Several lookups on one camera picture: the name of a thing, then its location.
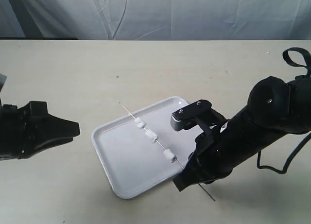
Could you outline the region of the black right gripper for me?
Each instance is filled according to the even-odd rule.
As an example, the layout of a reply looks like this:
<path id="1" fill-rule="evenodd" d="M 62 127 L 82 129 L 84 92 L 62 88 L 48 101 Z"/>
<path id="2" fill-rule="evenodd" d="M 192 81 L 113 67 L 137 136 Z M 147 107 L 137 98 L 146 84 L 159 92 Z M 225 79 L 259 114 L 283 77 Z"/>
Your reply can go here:
<path id="1" fill-rule="evenodd" d="M 220 142 L 220 128 L 214 127 L 209 133 L 201 133 L 196 137 L 195 151 L 189 158 L 184 169 L 173 178 L 173 183 L 178 191 L 183 191 L 189 186 L 200 182 L 211 184 L 223 179 L 232 173 L 232 169 L 221 167 L 218 143 Z"/>

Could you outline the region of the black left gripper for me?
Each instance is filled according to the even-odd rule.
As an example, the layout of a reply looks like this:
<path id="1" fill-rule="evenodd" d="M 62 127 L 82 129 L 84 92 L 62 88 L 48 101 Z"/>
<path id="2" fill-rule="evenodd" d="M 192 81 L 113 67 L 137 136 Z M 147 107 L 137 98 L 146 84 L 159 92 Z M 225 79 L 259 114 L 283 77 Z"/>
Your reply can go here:
<path id="1" fill-rule="evenodd" d="M 47 103 L 30 101 L 23 107 L 0 106 L 0 159 L 27 159 L 73 141 L 77 122 L 48 114 Z"/>

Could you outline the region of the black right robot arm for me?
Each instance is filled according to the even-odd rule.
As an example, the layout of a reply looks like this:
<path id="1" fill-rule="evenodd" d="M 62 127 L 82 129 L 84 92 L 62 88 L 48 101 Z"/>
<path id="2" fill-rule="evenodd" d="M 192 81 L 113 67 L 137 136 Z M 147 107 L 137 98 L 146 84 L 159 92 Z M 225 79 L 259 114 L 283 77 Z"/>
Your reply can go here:
<path id="1" fill-rule="evenodd" d="M 284 82 L 270 76 L 253 87 L 246 106 L 232 118 L 198 100 L 173 112 L 171 126 L 175 131 L 202 129 L 186 166 L 173 179 L 177 189 L 210 184 L 285 135 L 310 132 L 311 80 L 300 76 Z"/>

